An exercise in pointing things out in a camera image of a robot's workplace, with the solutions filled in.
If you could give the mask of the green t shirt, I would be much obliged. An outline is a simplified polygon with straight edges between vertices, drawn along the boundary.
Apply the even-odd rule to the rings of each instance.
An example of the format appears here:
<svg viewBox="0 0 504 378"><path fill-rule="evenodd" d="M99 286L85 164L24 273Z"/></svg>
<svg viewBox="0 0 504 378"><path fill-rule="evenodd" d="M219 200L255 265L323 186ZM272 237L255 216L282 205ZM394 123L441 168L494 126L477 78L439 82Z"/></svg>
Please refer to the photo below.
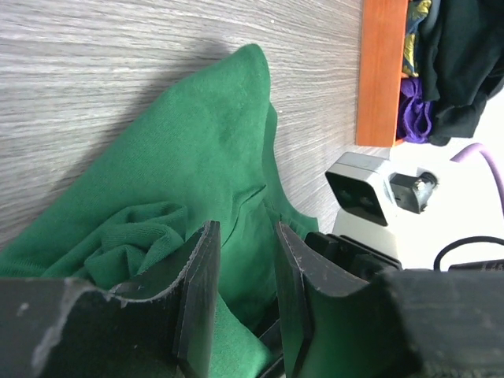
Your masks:
<svg viewBox="0 0 504 378"><path fill-rule="evenodd" d="M276 126L266 57L243 46L157 98L2 251L2 276L78 277L110 289L217 221L209 374L259 376L272 361L254 330L276 298L276 225L300 236L318 228L284 193Z"/></svg>

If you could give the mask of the black t shirt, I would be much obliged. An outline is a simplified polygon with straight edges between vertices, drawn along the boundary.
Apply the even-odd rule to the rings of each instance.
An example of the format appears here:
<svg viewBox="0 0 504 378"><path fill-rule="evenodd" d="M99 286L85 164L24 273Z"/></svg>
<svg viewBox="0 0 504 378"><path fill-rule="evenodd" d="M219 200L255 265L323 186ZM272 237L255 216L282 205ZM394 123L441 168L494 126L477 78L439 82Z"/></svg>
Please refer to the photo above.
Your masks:
<svg viewBox="0 0 504 378"><path fill-rule="evenodd" d="M428 141L472 138L487 101L503 89L503 2L441 1L423 42L421 79L434 105Z"/></svg>

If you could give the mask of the patterned cloth in tray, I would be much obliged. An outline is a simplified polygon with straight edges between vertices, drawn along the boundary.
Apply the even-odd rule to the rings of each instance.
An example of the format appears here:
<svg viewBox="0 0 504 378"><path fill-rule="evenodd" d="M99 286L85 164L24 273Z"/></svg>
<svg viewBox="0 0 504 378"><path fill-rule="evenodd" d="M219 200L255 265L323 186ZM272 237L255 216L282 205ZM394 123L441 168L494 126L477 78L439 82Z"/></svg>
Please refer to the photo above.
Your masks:
<svg viewBox="0 0 504 378"><path fill-rule="evenodd" d="M416 61L419 27L428 16L432 1L409 1L406 12L406 29L402 55L402 73L408 77L418 77Z"/></svg>

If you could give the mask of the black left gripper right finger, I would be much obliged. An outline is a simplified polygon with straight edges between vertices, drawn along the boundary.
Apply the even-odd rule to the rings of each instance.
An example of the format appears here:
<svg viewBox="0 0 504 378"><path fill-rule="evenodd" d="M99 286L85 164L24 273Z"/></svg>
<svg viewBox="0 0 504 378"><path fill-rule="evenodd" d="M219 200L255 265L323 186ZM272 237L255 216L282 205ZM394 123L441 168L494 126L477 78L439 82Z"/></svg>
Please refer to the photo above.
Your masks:
<svg viewBox="0 0 504 378"><path fill-rule="evenodd" d="M276 227L289 377L500 377L500 272L385 271L369 281Z"/></svg>

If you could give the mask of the orange tray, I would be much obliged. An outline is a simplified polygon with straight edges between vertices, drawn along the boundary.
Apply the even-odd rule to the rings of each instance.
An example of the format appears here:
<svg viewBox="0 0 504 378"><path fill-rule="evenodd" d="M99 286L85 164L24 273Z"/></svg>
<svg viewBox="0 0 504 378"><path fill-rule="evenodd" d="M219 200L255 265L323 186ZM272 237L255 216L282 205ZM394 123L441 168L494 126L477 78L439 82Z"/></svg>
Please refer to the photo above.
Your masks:
<svg viewBox="0 0 504 378"><path fill-rule="evenodd" d="M402 57L408 2L362 3L361 51L355 142L393 147L397 138Z"/></svg>

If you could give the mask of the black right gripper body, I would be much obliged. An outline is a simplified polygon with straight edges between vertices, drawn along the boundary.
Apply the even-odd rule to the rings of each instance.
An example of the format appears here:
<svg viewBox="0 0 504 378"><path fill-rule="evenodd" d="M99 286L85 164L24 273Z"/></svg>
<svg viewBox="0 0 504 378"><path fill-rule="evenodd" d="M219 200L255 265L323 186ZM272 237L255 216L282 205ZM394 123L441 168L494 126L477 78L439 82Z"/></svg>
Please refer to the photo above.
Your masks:
<svg viewBox="0 0 504 378"><path fill-rule="evenodd" d="M304 242L324 258L365 281L370 281L384 269L402 269L398 260L346 236L310 232ZM277 300L271 303L258 325L258 338L272 353L272 361L262 369L259 376L283 377L284 353Z"/></svg>

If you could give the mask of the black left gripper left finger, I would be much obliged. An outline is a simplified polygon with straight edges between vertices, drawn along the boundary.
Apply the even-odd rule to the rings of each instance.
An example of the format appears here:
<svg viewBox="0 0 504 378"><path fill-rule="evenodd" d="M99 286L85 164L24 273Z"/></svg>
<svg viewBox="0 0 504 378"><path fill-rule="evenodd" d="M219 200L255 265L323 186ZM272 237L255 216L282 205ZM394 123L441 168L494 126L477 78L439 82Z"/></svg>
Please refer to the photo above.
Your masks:
<svg viewBox="0 0 504 378"><path fill-rule="evenodd" d="M220 256L220 225L209 221L110 290L77 278L2 280L2 376L208 376Z"/></svg>

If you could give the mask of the purple t shirt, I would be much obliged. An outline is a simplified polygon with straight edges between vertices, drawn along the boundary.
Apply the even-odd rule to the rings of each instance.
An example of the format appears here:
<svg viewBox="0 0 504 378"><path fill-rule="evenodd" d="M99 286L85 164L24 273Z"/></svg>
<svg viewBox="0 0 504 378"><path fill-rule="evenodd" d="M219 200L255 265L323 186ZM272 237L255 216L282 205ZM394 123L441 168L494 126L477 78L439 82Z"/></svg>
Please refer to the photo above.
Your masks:
<svg viewBox="0 0 504 378"><path fill-rule="evenodd" d="M433 104L423 98L421 81L416 77L401 81L397 139L414 144L425 144L433 129Z"/></svg>

